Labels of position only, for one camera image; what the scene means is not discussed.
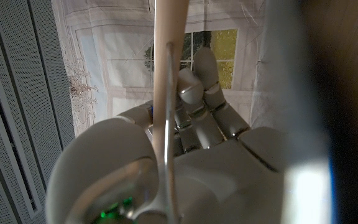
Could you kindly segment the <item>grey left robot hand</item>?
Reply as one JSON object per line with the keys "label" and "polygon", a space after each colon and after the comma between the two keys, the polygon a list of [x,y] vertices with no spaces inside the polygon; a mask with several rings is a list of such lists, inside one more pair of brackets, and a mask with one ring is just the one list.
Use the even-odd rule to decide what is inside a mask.
{"label": "grey left robot hand", "polygon": [[213,51],[180,68],[188,1],[155,2],[154,100],[67,145],[48,223],[332,223],[326,141],[252,129],[226,101]]}

